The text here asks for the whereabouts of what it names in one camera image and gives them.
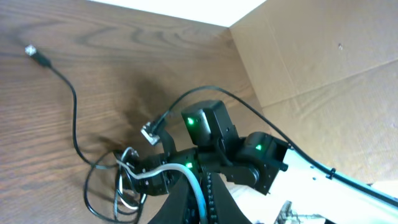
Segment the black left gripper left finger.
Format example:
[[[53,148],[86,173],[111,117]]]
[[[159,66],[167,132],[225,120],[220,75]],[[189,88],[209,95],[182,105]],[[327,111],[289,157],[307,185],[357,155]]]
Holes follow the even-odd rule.
[[[193,223],[193,192],[187,179],[179,179],[149,224]]]

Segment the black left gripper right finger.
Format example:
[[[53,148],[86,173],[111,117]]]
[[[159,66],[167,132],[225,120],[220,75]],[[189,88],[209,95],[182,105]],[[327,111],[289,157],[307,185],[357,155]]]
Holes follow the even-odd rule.
[[[234,201],[221,177],[207,172],[201,180],[210,224],[251,224]]]

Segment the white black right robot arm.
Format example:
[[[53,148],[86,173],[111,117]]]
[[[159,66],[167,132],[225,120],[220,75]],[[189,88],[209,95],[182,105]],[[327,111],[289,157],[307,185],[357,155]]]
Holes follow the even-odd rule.
[[[188,106],[182,118],[193,147],[177,151],[164,128],[142,133],[164,152],[124,169],[135,189],[169,197],[153,223],[247,223],[225,182],[306,205],[331,223],[396,223],[397,200],[315,162],[290,142],[263,132],[238,135],[224,103]]]

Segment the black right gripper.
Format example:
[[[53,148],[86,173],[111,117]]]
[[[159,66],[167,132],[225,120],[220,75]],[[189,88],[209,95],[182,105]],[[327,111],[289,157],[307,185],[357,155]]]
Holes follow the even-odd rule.
[[[228,182],[239,185],[254,186],[258,181],[258,170],[250,164],[233,162],[224,165],[215,151],[204,151],[190,148],[176,152],[169,157],[163,154],[149,156],[143,160],[138,157],[130,158],[131,170],[136,173],[152,171],[160,165],[181,164],[191,170],[197,179],[201,179],[207,172],[221,173]],[[151,196],[168,194],[183,174],[179,171],[163,171],[154,177],[132,180],[133,191]]]

